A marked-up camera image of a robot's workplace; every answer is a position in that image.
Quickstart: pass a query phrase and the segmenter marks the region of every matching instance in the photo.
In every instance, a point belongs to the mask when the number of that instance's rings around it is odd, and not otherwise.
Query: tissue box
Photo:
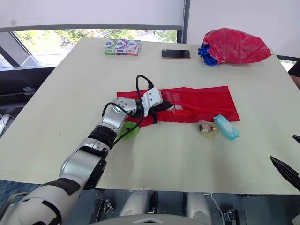
[[[114,47],[114,52],[117,55],[127,55],[126,53],[126,46],[128,44],[129,40],[118,40]]]
[[[126,46],[127,55],[139,55],[142,49],[141,41],[134,40],[129,41]]]
[[[105,55],[116,55],[114,47],[116,46],[117,41],[108,39],[103,47],[103,52]]]

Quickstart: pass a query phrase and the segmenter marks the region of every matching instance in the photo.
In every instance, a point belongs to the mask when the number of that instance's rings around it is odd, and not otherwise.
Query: smartphone
[[[189,50],[161,50],[161,57],[165,59],[190,59]]]

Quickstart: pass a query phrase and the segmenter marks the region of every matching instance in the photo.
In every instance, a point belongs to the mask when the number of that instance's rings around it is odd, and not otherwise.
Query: white table
[[[275,55],[250,65],[207,66],[197,45],[144,42],[134,56],[105,56],[104,40],[82,39],[55,68],[0,140],[0,179],[45,183],[101,118],[117,91],[135,90],[143,74],[157,88],[228,85],[240,138],[203,138],[195,124],[140,129],[107,157],[97,188],[247,194],[298,194],[272,155],[300,172],[300,92]],[[161,49],[189,49],[191,59],[161,59]]]

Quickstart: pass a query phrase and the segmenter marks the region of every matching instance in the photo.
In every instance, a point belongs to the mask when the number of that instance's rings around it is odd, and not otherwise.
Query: window
[[[6,61],[6,59],[0,54],[0,68],[12,67],[12,65]]]
[[[16,31],[15,34],[35,59],[42,64],[58,64],[81,38],[177,42],[176,30],[27,30]]]
[[[290,60],[279,60],[281,62],[281,65],[285,68],[286,71],[289,71],[294,65],[295,61]]]

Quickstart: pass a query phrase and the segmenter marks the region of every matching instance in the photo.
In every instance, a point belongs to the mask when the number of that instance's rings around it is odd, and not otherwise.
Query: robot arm
[[[94,188],[99,182],[106,166],[105,158],[125,119],[129,115],[147,116],[151,107],[162,102],[161,93],[156,88],[148,90],[141,99],[114,99],[109,113],[65,160],[59,178],[41,185],[11,205],[0,218],[0,225],[64,224],[81,192]]]

